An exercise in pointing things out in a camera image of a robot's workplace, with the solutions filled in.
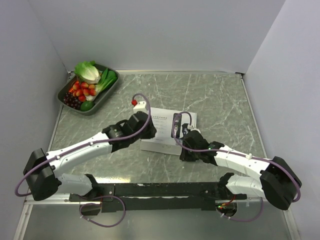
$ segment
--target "lettuce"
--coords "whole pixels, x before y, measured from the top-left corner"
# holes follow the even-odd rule
[[[100,80],[100,75],[94,66],[95,63],[95,61],[80,62],[75,66],[74,73],[88,84],[96,84]]]

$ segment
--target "black base bar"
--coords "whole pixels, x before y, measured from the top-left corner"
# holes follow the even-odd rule
[[[216,201],[230,200],[233,194],[225,184],[219,182],[178,182],[178,183],[98,183],[99,196],[120,197],[127,211],[130,210],[173,210],[201,209],[216,210]],[[245,200],[247,195],[237,194],[236,200]],[[90,198],[70,194],[70,202],[92,202]],[[102,213],[123,209],[113,198],[102,199]]]

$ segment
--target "bok choy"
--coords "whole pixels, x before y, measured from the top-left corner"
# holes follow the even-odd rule
[[[116,80],[117,75],[114,71],[104,70],[104,72],[101,75],[101,79],[99,80],[98,84],[95,85],[95,89],[91,89],[90,95],[86,96],[87,101],[93,101],[97,97],[99,93],[101,93],[106,88],[110,87]]]

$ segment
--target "red cap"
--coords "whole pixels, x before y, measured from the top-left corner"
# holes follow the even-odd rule
[[[131,101],[131,104],[132,104],[133,106],[135,106],[135,105],[138,104],[138,102],[137,102],[137,100],[133,99],[133,100]]]

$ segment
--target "green tray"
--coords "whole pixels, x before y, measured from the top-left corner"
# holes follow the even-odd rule
[[[99,64],[95,64],[94,65],[98,70],[100,71],[104,71],[106,70],[106,66],[102,66]],[[64,87],[59,91],[59,93],[57,94],[57,99],[58,101],[65,107],[70,109],[71,111],[74,111],[78,114],[81,115],[85,115],[85,116],[90,116],[92,114],[94,114],[96,111],[98,111],[99,108],[102,107],[102,105],[105,103],[105,101],[110,97],[110,95],[115,91],[115,89],[118,86],[119,83],[119,73],[115,70],[113,70],[112,68],[108,67],[109,70],[112,70],[115,72],[115,75],[117,76],[116,81],[107,89],[103,90],[102,92],[99,93],[99,95],[95,98],[94,102],[94,106],[93,108],[91,108],[88,111],[80,111],[80,110],[76,110],[70,106],[67,106],[64,103],[64,97],[66,95],[66,93],[70,90],[70,88],[73,86],[73,84],[77,81],[77,76],[74,76],[69,82],[66,83],[66,85],[64,85]]]

